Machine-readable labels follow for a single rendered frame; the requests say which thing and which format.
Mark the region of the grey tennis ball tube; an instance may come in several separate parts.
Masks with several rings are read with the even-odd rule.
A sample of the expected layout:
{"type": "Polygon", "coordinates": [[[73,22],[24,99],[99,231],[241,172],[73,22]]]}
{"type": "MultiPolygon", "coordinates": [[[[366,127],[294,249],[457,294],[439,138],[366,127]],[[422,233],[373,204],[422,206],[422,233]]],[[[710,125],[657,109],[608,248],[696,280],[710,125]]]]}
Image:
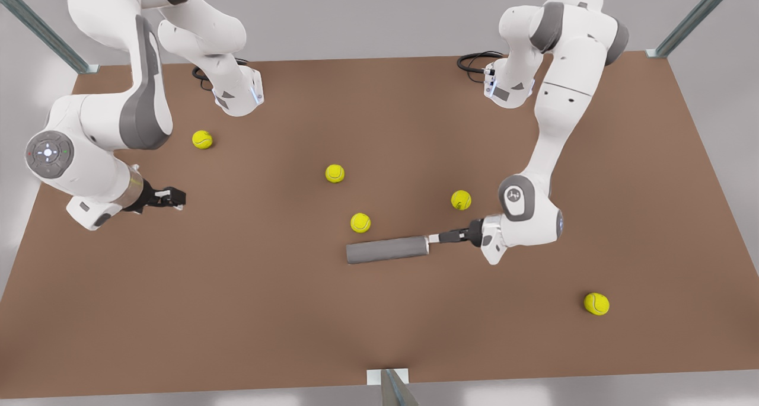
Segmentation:
{"type": "Polygon", "coordinates": [[[345,252],[349,264],[423,257],[429,253],[429,241],[426,236],[382,239],[381,241],[349,244],[345,247],[345,252]]]}

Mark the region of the silver frame post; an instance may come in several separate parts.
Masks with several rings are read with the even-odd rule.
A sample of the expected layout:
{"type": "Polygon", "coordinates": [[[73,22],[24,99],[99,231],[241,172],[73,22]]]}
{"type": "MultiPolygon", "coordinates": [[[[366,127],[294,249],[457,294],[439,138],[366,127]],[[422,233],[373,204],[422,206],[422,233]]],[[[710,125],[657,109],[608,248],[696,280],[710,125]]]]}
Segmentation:
{"type": "Polygon", "coordinates": [[[366,384],[380,387],[381,406],[420,406],[409,382],[408,368],[366,371],[366,384]]]}
{"type": "Polygon", "coordinates": [[[42,20],[23,0],[0,0],[22,25],[32,31],[50,50],[78,74],[98,73],[98,64],[89,64],[42,20]]]}
{"type": "Polygon", "coordinates": [[[724,0],[700,0],[691,11],[670,31],[655,49],[645,50],[647,58],[667,59],[683,41],[724,0]]]}

